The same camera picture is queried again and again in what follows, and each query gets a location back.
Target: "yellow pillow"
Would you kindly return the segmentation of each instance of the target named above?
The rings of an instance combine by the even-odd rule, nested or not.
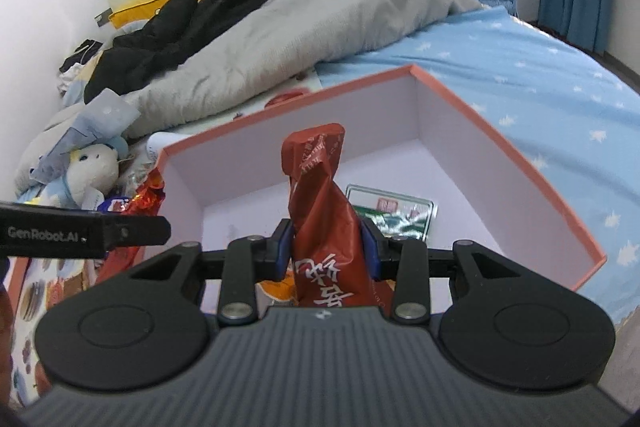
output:
[[[116,28],[133,21],[151,19],[168,0],[134,0],[120,7],[109,15],[109,20]]]

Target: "plush toy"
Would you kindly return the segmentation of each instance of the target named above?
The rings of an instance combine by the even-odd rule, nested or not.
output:
[[[106,195],[117,179],[116,148],[102,143],[93,144],[73,151],[65,174],[47,184],[38,197],[27,203],[80,208],[87,188],[95,188]]]

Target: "black cloth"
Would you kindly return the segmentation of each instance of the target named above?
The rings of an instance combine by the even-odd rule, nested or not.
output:
[[[142,89],[267,1],[169,0],[142,29],[113,39],[84,89],[84,103],[107,87],[118,94]]]
[[[83,66],[89,62],[89,59],[97,54],[98,50],[102,47],[102,43],[98,41],[93,41],[91,39],[85,40],[82,44],[80,44],[73,52],[72,55],[69,55],[65,58],[65,61],[60,66],[60,73],[64,73],[74,64],[80,63]]]

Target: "blue bedsheet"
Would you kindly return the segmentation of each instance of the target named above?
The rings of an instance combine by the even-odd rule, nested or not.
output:
[[[640,97],[592,58],[501,7],[451,16],[316,71],[326,87],[410,63],[499,129],[606,250],[607,263],[580,293],[616,324],[633,312],[640,305]]]

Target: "gray comforter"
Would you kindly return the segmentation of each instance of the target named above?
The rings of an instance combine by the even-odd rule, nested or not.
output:
[[[124,99],[141,116],[125,136],[137,138],[234,107],[317,62],[396,42],[448,15],[479,9],[477,0],[269,0],[175,71]],[[78,114],[55,115],[28,145],[15,175],[17,194]]]

